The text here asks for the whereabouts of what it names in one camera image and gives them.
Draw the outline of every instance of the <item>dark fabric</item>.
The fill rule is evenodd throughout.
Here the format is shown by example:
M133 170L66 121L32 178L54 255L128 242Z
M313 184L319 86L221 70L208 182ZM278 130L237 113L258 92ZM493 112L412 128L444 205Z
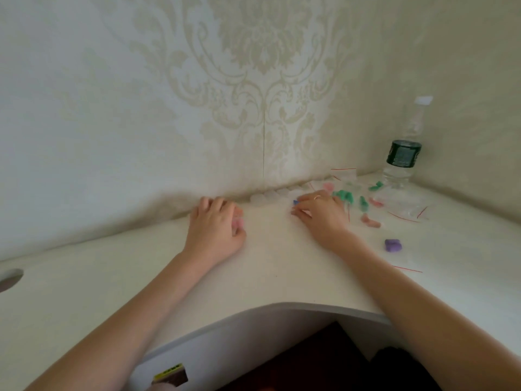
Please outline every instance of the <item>dark fabric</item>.
M386 347L376 353L364 369L360 391L441 391L426 368L407 351Z

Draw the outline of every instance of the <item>bottle label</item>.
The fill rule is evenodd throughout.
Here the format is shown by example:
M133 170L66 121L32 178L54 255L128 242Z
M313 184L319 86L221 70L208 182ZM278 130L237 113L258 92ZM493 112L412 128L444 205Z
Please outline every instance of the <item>bottle label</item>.
M397 167L411 168L421 150L421 144L409 140L394 140L387 156L387 163Z

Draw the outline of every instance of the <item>dark floor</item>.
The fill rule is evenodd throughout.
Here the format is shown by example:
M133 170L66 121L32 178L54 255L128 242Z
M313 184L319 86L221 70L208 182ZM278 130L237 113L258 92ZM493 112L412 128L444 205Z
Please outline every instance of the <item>dark floor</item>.
M335 322L218 391L348 391L367 364Z

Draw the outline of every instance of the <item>forearm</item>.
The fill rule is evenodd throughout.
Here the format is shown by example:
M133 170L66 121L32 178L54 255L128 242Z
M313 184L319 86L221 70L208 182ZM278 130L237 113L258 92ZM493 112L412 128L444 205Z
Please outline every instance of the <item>forearm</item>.
M181 253L141 292L36 379L27 391L116 391L169 313L209 267Z
M521 389L521 365L499 342L382 260L358 238L341 240L348 264L444 390Z

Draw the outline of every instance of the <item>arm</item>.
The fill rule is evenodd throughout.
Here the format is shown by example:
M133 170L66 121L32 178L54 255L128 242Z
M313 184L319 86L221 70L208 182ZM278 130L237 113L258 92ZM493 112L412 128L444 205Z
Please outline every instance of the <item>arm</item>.
M242 247L244 230L232 236L235 206L203 197L192 211L183 251L26 391L120 390L173 308L210 269Z
M521 389L517 357L350 233L337 197L315 192L299 200L293 214L346 262L442 389Z

